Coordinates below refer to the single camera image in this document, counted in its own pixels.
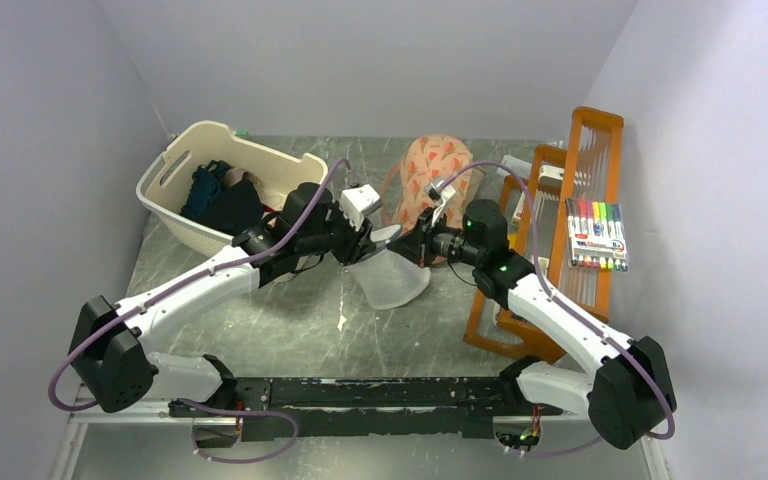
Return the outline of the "cream plastic laundry basket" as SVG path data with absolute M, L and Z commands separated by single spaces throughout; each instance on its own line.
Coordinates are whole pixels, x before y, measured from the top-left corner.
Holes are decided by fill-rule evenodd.
M 213 256 L 264 214 L 281 210 L 296 187 L 318 185 L 327 172 L 310 153 L 295 158 L 225 124 L 199 121 L 159 154 L 136 194 L 180 243 Z

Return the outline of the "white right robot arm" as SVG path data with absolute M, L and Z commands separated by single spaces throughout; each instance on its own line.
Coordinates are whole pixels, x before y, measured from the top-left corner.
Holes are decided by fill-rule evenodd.
M 499 389 L 508 412 L 539 404 L 584 415 L 618 449 L 644 436 L 671 438 L 677 402 L 662 346 L 649 336 L 633 339 L 572 302 L 510 248 L 507 233 L 499 205 L 479 199 L 467 205 L 461 227 L 447 226 L 429 207 L 386 247 L 418 266 L 437 258 L 471 266 L 485 298 L 543 332 L 578 364 L 571 371 L 525 356 Z

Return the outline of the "orange wooden rack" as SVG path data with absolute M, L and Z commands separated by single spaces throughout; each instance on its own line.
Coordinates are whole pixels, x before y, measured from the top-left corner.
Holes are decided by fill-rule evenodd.
M 548 260 L 550 283 L 603 323 L 609 322 L 612 273 L 571 267 L 565 200 L 616 202 L 619 196 L 624 119 L 618 114 L 581 106 L 572 114 L 565 148 L 535 148 L 528 193 L 534 213 L 516 231 L 514 249 Z M 476 292 L 463 341 L 493 354 L 519 359 L 535 356 L 553 363 L 564 351 L 546 334 Z

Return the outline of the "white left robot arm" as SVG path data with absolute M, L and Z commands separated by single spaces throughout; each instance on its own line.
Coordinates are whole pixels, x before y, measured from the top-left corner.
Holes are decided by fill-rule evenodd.
M 120 412 L 143 399 L 197 402 L 221 416 L 237 402 L 237 380 L 214 355 L 159 352 L 163 337 L 216 306 L 301 270 L 305 257 L 332 255 L 351 265 L 372 253 L 370 215 L 381 198 L 371 185 L 341 192 L 305 182 L 272 212 L 209 260 L 115 304 L 98 296 L 81 309 L 68 362 L 93 405 Z

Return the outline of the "teal garment in basket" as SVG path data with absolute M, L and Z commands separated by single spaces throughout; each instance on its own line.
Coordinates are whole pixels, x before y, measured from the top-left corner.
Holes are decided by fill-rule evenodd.
M 230 171 L 230 165 L 223 160 L 211 160 L 199 165 L 192 174 L 192 183 L 180 215 L 197 220 L 222 193 L 222 180 Z

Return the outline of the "pink floral mesh bag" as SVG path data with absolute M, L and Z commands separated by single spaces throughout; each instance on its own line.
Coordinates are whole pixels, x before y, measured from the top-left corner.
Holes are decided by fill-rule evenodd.
M 436 180 L 448 179 L 472 162 L 472 152 L 455 137 L 426 135 L 414 140 L 402 160 L 388 172 L 380 190 L 384 202 L 383 224 L 412 227 L 420 213 L 433 204 L 426 188 Z M 465 207 L 475 198 L 485 177 L 484 169 L 475 167 L 450 184 L 455 194 L 444 210 L 448 226 L 462 225 Z

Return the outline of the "pack of coloured markers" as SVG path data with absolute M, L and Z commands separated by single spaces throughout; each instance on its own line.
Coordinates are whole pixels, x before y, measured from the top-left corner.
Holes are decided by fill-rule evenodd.
M 568 263 L 571 267 L 627 272 L 628 244 L 617 203 L 565 200 Z

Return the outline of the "white mesh laundry bag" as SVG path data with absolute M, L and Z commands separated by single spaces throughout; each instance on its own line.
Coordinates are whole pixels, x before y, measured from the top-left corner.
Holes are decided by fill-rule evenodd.
M 421 268 L 387 249 L 389 243 L 401 236 L 402 230 L 401 225 L 395 224 L 373 231 L 371 240 L 375 251 L 347 267 L 373 309 L 403 306 L 423 293 L 430 283 L 429 268 Z

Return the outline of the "white paper tag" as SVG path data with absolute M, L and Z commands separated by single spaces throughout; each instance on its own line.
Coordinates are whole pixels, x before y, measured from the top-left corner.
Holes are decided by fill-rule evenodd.
M 501 164 L 522 178 L 530 176 L 532 164 L 529 161 L 519 159 L 511 155 L 504 155 Z

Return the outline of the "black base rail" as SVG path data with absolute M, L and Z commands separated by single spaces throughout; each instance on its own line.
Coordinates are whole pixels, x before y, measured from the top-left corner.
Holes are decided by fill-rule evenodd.
M 557 415 L 538 407 L 499 376 L 402 377 L 366 379 L 240 377 L 234 390 L 222 388 L 203 411 L 173 400 L 175 419 L 210 425 L 220 409 L 253 413 L 232 420 L 242 441 L 298 437 L 458 434 L 491 439 L 508 419 L 524 424 L 535 414 Z

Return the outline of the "black garment in basket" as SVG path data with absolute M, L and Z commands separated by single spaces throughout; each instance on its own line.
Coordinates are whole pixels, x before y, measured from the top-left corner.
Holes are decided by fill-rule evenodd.
M 254 183 L 242 179 L 224 190 L 196 221 L 206 228 L 236 236 L 258 224 L 264 213 Z

